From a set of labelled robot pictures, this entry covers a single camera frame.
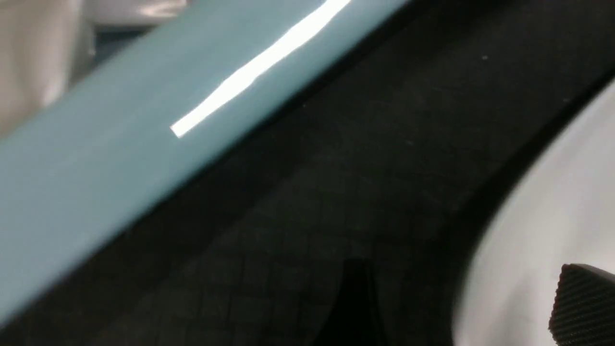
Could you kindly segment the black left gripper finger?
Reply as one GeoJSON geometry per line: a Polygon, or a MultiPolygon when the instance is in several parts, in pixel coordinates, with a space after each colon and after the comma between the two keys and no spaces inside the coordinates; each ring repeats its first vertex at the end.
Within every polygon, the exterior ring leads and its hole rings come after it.
{"type": "Polygon", "coordinates": [[[587,264],[563,265],[548,329],[558,346],[613,346],[614,275],[587,264]]]}

